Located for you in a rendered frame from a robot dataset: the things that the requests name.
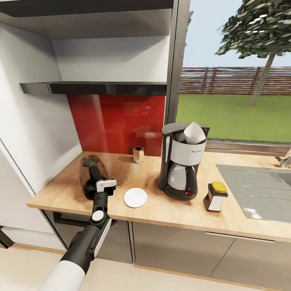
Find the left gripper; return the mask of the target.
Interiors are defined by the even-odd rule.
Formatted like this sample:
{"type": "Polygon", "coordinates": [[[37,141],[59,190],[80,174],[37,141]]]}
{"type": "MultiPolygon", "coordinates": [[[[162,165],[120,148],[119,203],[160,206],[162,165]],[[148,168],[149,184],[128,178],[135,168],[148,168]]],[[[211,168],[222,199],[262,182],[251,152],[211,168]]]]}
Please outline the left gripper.
{"type": "Polygon", "coordinates": [[[98,193],[97,188],[93,188],[93,181],[91,181],[89,187],[87,188],[87,192],[90,194],[90,198],[94,199],[94,202],[99,199],[104,199],[108,202],[108,196],[113,196],[114,190],[116,190],[116,186],[106,187],[104,192],[98,193]]]}

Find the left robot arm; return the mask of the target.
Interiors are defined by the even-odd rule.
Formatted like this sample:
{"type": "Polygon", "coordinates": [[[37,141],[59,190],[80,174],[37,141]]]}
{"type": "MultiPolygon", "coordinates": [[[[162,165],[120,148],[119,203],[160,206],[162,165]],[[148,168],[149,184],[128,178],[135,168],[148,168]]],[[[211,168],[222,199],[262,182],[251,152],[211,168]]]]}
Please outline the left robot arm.
{"type": "Polygon", "coordinates": [[[68,251],[38,291],[80,290],[91,261],[96,258],[110,229],[112,219],[107,214],[108,196],[113,196],[116,183],[116,180],[99,181],[93,188],[91,181],[87,192],[94,199],[94,205],[89,223],[74,236],[68,251]]]}

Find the electric kettle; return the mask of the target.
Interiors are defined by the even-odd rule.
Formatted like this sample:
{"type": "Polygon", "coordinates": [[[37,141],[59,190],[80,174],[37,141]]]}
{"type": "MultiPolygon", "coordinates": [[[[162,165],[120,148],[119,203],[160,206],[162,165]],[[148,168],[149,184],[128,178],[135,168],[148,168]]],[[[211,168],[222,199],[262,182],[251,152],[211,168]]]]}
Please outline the electric kettle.
{"type": "Polygon", "coordinates": [[[99,181],[109,181],[105,166],[99,157],[93,155],[86,156],[81,160],[79,176],[84,195],[89,200],[94,200],[87,192],[91,181],[93,181],[93,188],[97,187],[99,181]]]}

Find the bottle of coffee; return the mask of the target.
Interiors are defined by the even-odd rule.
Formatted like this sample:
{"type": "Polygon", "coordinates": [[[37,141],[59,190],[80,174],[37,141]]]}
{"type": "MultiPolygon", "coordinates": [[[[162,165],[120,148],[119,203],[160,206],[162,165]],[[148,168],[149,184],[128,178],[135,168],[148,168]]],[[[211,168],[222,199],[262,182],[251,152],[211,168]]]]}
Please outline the bottle of coffee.
{"type": "Polygon", "coordinates": [[[203,199],[206,211],[221,212],[222,202],[227,197],[227,189],[222,182],[209,183],[208,194],[203,199]]]}

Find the paper coffee filter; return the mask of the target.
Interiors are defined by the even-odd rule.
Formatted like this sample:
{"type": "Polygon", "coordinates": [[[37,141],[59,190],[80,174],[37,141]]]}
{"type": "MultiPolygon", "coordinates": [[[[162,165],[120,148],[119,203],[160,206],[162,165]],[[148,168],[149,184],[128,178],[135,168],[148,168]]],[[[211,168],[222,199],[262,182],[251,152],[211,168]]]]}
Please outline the paper coffee filter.
{"type": "Polygon", "coordinates": [[[190,124],[187,129],[184,130],[185,133],[185,138],[186,138],[186,143],[187,144],[198,144],[199,142],[201,142],[202,140],[205,139],[205,134],[203,132],[203,130],[201,129],[201,127],[193,122],[192,124],[190,124]]]}

